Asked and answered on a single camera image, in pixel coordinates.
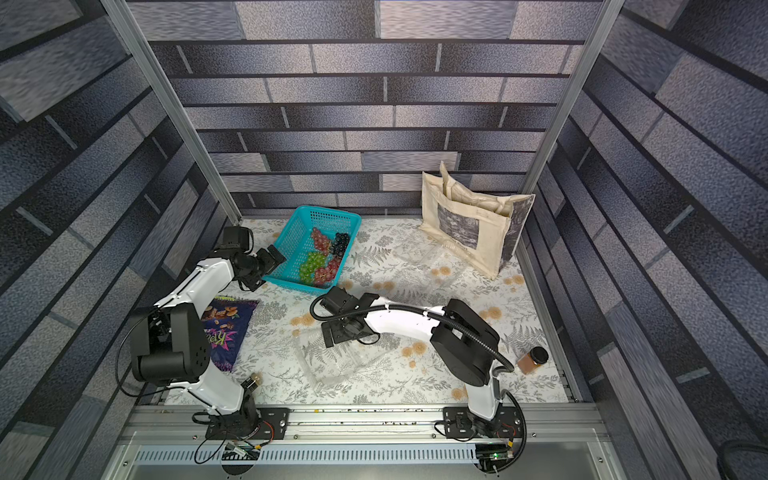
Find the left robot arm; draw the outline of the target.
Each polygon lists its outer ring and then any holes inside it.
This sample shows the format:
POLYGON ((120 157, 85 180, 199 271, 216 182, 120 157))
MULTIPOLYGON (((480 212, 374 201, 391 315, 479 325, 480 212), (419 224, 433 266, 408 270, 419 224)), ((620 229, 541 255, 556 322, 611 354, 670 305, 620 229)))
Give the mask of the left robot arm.
POLYGON ((222 420, 257 423, 255 383, 242 385, 214 364, 202 318, 231 282, 255 291, 284 262, 273 245, 256 250, 249 229, 226 227, 222 243, 175 290, 136 316, 127 336, 135 379, 182 390, 222 420))

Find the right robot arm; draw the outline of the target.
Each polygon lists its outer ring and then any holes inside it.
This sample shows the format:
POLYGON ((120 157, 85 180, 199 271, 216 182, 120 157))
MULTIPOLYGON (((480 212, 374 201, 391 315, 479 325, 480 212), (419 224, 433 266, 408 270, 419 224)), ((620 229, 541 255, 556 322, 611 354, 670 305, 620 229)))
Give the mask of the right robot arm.
POLYGON ((309 313, 322 323, 328 348, 385 334, 430 344, 447 370, 464 383, 469 413, 484 422, 498 416, 498 374, 513 372, 514 365, 499 350, 496 330, 465 302, 412 306, 372 293, 355 297, 333 287, 311 302, 309 313))

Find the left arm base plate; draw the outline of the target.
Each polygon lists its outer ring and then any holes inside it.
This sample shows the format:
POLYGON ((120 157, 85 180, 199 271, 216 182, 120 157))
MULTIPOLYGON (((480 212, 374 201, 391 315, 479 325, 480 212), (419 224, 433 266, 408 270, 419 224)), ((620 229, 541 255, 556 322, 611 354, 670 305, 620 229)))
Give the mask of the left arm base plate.
POLYGON ((255 408, 228 415, 213 415, 207 424, 207 440, 283 440, 291 410, 255 408))

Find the teal plastic basket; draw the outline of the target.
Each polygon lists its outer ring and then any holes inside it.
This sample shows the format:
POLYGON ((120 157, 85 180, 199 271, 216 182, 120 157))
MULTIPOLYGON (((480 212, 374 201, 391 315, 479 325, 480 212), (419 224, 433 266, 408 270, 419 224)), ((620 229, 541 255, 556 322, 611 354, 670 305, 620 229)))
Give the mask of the teal plastic basket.
POLYGON ((274 246, 285 262, 266 279, 283 288, 321 295, 340 280, 362 218, 324 207, 301 206, 274 246))

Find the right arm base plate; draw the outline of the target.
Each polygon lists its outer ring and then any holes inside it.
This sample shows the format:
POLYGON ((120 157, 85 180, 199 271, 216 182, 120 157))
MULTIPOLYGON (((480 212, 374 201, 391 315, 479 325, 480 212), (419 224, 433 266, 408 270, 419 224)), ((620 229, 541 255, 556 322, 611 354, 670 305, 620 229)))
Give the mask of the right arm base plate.
POLYGON ((513 406, 501 405, 491 420, 470 413, 467 407, 444 407, 442 415, 443 432, 447 438, 522 439, 526 436, 525 421, 513 406))

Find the clear clamshell container front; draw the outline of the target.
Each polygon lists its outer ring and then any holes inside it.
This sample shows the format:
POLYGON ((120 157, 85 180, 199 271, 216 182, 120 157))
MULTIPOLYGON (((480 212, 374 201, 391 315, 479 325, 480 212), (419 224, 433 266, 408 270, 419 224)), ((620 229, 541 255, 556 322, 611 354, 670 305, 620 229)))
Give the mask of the clear clamshell container front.
POLYGON ((319 393, 349 384, 378 380, 382 362, 393 349, 390 336, 363 338, 327 347, 319 327, 292 339, 296 359, 311 388, 319 393))

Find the green grape bunch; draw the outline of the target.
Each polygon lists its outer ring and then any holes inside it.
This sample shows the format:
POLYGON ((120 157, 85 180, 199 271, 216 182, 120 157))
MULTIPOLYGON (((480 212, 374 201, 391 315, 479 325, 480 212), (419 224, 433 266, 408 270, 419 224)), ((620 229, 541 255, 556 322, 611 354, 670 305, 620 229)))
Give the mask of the green grape bunch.
POLYGON ((320 271, 320 273, 323 273, 323 269, 326 266, 326 260, 327 256, 322 252, 308 252, 304 262, 299 266, 300 282, 307 285, 314 285, 316 283, 316 272, 320 271))

